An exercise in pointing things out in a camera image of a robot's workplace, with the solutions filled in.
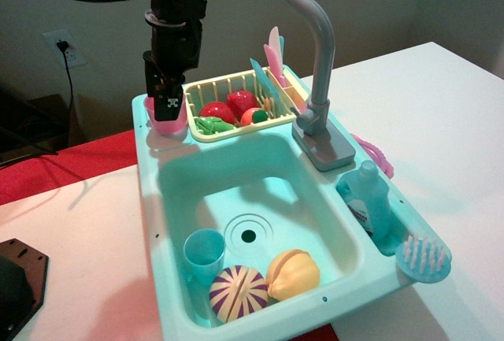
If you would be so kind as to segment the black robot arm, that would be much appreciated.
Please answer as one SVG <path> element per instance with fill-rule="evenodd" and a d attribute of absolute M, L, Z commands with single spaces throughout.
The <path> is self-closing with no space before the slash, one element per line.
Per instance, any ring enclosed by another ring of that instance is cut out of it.
<path fill-rule="evenodd" d="M 127 0 L 73 0 L 122 2 Z M 177 120 L 183 101 L 184 73 L 198 67 L 206 0 L 150 0 L 145 13 L 152 27 L 151 49 L 143 54 L 147 95 L 157 121 Z"/>

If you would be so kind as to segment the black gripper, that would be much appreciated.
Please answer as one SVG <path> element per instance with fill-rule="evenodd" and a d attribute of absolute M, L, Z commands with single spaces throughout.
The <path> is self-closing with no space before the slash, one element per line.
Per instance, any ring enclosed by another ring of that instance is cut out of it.
<path fill-rule="evenodd" d="M 143 53 L 147 95 L 154 97 L 156 121 L 177 120 L 183 102 L 185 72 L 198 67 L 202 44 L 202 22 L 191 18 L 170 24 L 145 13 L 152 27 L 151 48 Z"/>

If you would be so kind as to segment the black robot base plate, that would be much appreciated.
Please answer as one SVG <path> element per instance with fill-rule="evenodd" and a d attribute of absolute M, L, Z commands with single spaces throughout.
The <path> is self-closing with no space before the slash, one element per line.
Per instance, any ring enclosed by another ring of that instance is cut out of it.
<path fill-rule="evenodd" d="M 1 339 L 12 340 L 42 307 L 49 257 L 19 239 L 1 243 Z"/>

